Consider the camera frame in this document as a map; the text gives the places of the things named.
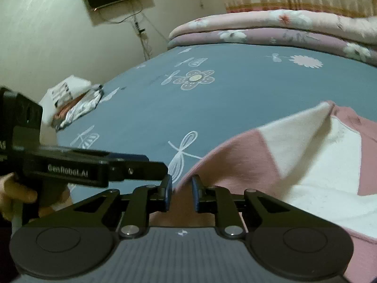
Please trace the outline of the person's left hand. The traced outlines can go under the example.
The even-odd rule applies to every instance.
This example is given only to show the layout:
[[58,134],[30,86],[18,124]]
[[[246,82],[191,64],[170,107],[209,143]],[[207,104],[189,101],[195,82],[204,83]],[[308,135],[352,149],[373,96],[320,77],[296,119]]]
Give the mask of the person's left hand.
[[[1,176],[1,215],[6,221],[11,221],[15,214],[13,203],[15,201],[23,203],[34,203],[37,200],[37,193],[33,190],[19,185],[13,180],[13,173],[5,176]],[[58,202],[51,206],[42,207],[38,211],[38,216],[50,215],[56,212],[60,208],[64,208],[72,205],[72,198],[70,196],[70,189],[65,188],[65,191],[61,194]]]

